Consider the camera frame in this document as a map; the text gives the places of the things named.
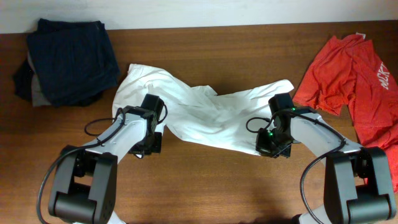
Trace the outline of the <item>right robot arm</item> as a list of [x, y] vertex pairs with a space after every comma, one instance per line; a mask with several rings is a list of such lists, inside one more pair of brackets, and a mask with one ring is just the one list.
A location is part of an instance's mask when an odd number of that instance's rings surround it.
[[326, 124], [311, 107], [295, 107], [288, 93], [269, 100], [271, 118], [257, 131], [256, 151], [262, 156], [289, 157], [291, 146], [302, 143], [315, 155], [300, 178], [304, 195], [309, 170], [325, 163], [323, 205], [297, 215], [295, 223], [376, 223], [391, 220], [397, 213], [391, 172], [386, 153], [350, 141]]

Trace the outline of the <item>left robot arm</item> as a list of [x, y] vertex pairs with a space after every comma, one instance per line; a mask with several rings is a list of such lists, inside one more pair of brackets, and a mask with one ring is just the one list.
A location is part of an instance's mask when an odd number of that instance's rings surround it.
[[67, 145], [50, 166], [55, 178], [48, 211], [67, 223], [121, 223], [114, 211], [118, 164], [161, 151], [156, 127], [167, 115], [164, 102], [147, 94], [140, 106], [118, 108], [112, 125], [83, 146]]

